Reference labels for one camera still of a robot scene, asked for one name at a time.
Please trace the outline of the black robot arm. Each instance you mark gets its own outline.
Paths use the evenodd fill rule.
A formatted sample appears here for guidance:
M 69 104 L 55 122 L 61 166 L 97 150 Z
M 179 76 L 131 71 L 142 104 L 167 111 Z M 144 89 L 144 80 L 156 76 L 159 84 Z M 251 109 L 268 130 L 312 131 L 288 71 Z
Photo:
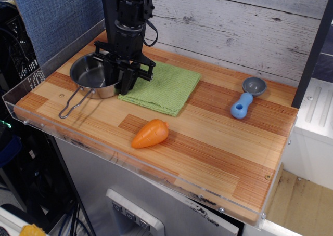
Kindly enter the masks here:
M 102 0 L 107 42 L 96 41 L 94 56 L 109 69 L 123 73 L 121 91 L 126 95 L 138 78 L 151 81 L 155 62 L 146 57 L 143 46 L 146 27 L 155 26 L 152 0 Z

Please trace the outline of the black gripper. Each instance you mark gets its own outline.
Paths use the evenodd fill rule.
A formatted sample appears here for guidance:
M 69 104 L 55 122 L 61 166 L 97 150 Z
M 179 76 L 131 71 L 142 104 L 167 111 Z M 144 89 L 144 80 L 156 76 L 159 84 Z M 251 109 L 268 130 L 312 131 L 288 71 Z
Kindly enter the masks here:
M 138 77 L 147 81 L 150 81 L 153 77 L 152 71 L 156 63 L 142 53 L 142 48 L 144 45 L 153 46 L 154 43 L 149 45 L 145 42 L 145 31 L 145 25 L 137 27 L 116 25 L 112 43 L 94 42 L 96 46 L 95 54 L 99 54 L 101 49 L 107 51 L 110 54 L 109 61 L 124 70 L 121 95 L 126 95 L 129 90 L 133 89 Z M 111 86 L 118 82 L 119 71 L 110 62 L 104 62 L 106 86 Z

